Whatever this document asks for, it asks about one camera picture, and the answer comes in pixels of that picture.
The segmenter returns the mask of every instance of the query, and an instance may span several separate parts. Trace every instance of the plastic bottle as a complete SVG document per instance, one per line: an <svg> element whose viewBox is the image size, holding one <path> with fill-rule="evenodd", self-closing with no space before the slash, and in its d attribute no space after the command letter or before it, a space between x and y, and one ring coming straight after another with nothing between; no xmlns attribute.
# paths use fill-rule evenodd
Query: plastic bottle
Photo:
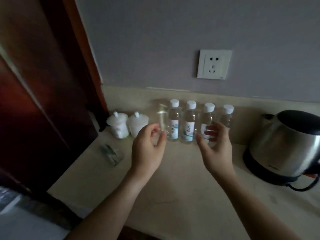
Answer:
<svg viewBox="0 0 320 240"><path fill-rule="evenodd" d="M214 121L214 120L215 120L214 104L206 103L203 106L203 113L201 115L200 132L207 143L209 143L209 138L212 138L212 136L205 135L205 131L207 130L206 127L208 125L211 125L212 121Z"/></svg>
<svg viewBox="0 0 320 240"><path fill-rule="evenodd" d="M179 100L170 100L170 109L168 110L168 120L167 120L167 138L169 141L179 140Z"/></svg>
<svg viewBox="0 0 320 240"><path fill-rule="evenodd" d="M196 113L195 109L197 107L197 103L193 100L187 101L186 103L186 112L184 113L183 119L183 134L182 134L182 142L186 144L190 144L193 141L193 134L195 129L196 122Z"/></svg>
<svg viewBox="0 0 320 240"><path fill-rule="evenodd" d="M220 118L220 122L222 124L224 124L229 130L231 127L231 122L232 122L232 113L234 110L234 106L230 105L230 104L225 104L223 106L223 114Z"/></svg>

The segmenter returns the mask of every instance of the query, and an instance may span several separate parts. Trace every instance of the beige countertop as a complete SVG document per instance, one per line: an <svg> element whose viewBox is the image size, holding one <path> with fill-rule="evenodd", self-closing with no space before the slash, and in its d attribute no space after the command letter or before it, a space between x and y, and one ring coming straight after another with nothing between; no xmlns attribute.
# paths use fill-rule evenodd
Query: beige countertop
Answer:
<svg viewBox="0 0 320 240"><path fill-rule="evenodd" d="M108 130L80 155L49 189L79 214L93 210L121 182L131 165L132 137L115 139ZM111 144L124 160L111 166L99 146ZM233 144L239 181L302 239L320 239L320 184L295 192L266 183L242 161L244 145ZM305 187L312 179L294 183ZM162 164L139 194L127 226L161 239L249 239L223 190L207 172L197 145L168 142Z"/></svg>

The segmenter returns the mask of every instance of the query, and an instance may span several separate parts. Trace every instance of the electrical socket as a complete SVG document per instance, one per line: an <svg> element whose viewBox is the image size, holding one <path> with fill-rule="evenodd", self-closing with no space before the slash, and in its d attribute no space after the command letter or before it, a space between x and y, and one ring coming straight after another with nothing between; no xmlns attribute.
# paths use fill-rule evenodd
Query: electrical socket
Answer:
<svg viewBox="0 0 320 240"><path fill-rule="evenodd" d="M232 50L200 50L197 78L225 80Z"/></svg>

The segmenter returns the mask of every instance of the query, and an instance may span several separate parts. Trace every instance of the left hand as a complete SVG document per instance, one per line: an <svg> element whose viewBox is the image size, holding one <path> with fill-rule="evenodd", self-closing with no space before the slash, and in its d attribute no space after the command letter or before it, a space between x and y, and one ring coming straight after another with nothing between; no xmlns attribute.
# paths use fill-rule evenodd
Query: left hand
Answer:
<svg viewBox="0 0 320 240"><path fill-rule="evenodd" d="M166 131L160 134L157 145L152 139L160 131L159 124L149 124L143 127L133 141L132 165L130 170L145 183L151 178L161 164L167 142Z"/></svg>

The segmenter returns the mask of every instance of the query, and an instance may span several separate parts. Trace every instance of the electric kettle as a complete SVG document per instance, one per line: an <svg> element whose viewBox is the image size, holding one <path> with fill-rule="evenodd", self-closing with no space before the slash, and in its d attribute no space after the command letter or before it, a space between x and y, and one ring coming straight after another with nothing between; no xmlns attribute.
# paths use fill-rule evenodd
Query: electric kettle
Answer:
<svg viewBox="0 0 320 240"><path fill-rule="evenodd" d="M248 169L262 180L296 191L314 187L320 177L320 117L298 110L263 114L270 122L251 140L243 154ZM316 174L306 188L290 185L305 174Z"/></svg>

